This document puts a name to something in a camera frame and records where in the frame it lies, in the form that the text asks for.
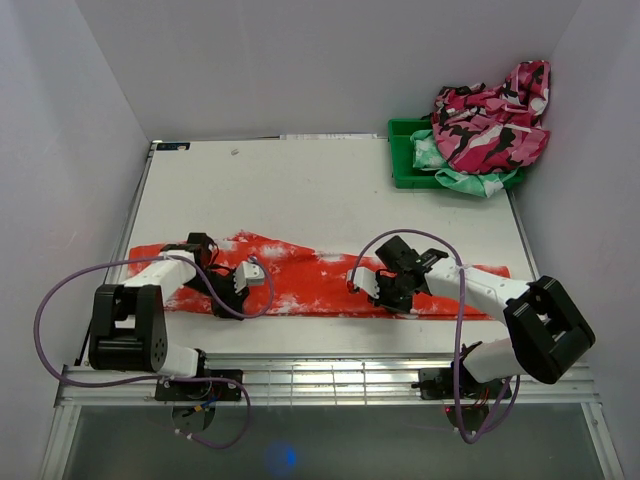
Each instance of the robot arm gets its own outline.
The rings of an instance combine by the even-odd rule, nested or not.
[[[211,268],[215,243],[204,233],[191,233],[186,243],[167,245],[167,260],[154,262],[120,284],[102,285],[95,293],[89,330],[89,362],[96,370],[134,370],[166,376],[198,375],[200,354],[193,348],[167,339],[164,305],[183,285],[209,295],[196,269],[176,258],[185,257],[207,275],[221,299],[242,312],[249,286],[262,285],[264,273],[249,262],[241,262],[222,275]],[[212,302],[212,313],[233,317]],[[133,319],[133,328],[121,322]]]
[[[376,255],[393,276],[358,267],[350,285],[352,291],[367,292],[374,305],[410,313],[416,293],[458,298],[460,267],[446,253],[430,249],[418,255],[395,236]],[[552,384],[595,343],[591,328],[557,280],[543,276],[527,283],[463,268],[465,303],[504,323],[510,335],[464,349],[462,367],[469,374],[463,374],[467,382],[486,384],[528,374]]]

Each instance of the metal frame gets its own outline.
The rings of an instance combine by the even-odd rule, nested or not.
[[[113,259],[123,259],[133,230],[138,207],[156,144],[152,142],[146,165],[134,195],[120,241]],[[529,267],[533,277],[539,276],[516,201],[508,192],[509,202]],[[110,269],[105,281],[119,279],[120,269]],[[443,367],[450,357],[428,354],[366,355],[363,358],[336,355],[308,355],[303,358],[278,355],[208,355],[209,368],[239,368],[245,373],[244,384],[251,403],[266,407],[348,406],[348,405],[424,405],[442,404],[423,401],[411,384],[417,381],[420,368]],[[66,374],[79,381],[109,381],[130,375],[97,372],[85,367],[73,367]],[[139,382],[109,389],[82,389],[61,386],[56,401],[56,414],[40,478],[59,479],[64,474],[67,458],[83,405],[100,406],[165,406],[153,400],[155,381]],[[622,469],[609,436],[600,397],[588,365],[575,365],[556,385],[541,384],[531,377],[522,378],[518,403],[579,403],[585,415],[591,438],[606,479],[623,479]],[[242,406],[245,402],[221,406]]]

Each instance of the crumpled red fabric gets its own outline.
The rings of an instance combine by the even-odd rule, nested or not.
[[[531,165],[551,132],[540,128],[549,103],[546,61],[523,62],[502,85],[442,87],[431,116],[438,150],[463,173],[501,173]]]
[[[281,240],[272,240],[250,232],[239,232],[226,239],[217,240],[220,254],[216,264],[234,267],[250,255],[255,255],[269,270],[275,283],[275,298],[267,315],[302,315],[313,317],[385,317],[421,318],[432,320],[454,319],[458,302],[449,298],[419,294],[414,297],[411,317],[394,315],[367,301],[364,292],[350,294],[346,273],[353,268],[356,257],[342,253],[328,253],[301,247]],[[153,257],[165,244],[143,245],[132,248],[129,258]],[[148,264],[129,265],[129,275],[141,272]],[[363,258],[362,266],[384,268],[376,258]],[[478,266],[497,275],[509,277],[507,267]],[[245,312],[259,311],[269,298],[265,284],[250,287],[251,294],[245,301]],[[165,304],[165,310],[192,313],[211,313],[211,301],[195,290],[183,287]],[[465,310],[465,318],[488,319],[471,307]]]

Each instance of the white plastic part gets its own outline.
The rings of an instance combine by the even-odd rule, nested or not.
[[[198,371],[198,352],[169,342],[164,364],[158,370],[160,375],[195,377]]]
[[[236,293],[239,293],[246,286],[253,287],[255,285],[262,285],[264,278],[264,272],[255,263],[240,263],[233,277]]]
[[[507,300],[518,298],[529,289],[524,280],[513,280],[479,270],[463,267],[466,280],[465,304],[477,308],[505,323],[502,311]],[[459,267],[453,258],[437,261],[425,275],[429,291],[437,297],[458,299],[460,295]]]
[[[351,280],[352,271],[353,270],[349,270],[347,272],[347,282]],[[373,298],[378,298],[380,294],[380,287],[378,286],[375,272],[369,270],[366,267],[356,268],[356,275],[353,279],[353,286],[360,290],[364,290],[365,292],[367,292],[367,295]]]
[[[467,355],[463,365],[478,383],[527,374],[516,360],[509,338],[481,343]]]
[[[184,250],[163,252],[167,256],[180,256],[194,261],[193,253]],[[160,285],[162,302],[167,303],[176,290],[196,276],[196,269],[182,260],[168,259],[153,262],[142,272],[124,282],[125,287],[142,287],[144,285]]]

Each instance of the blue spot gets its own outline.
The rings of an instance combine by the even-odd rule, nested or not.
[[[298,456],[294,448],[284,442],[274,442],[264,452],[267,471],[274,477],[286,477],[294,469]]]

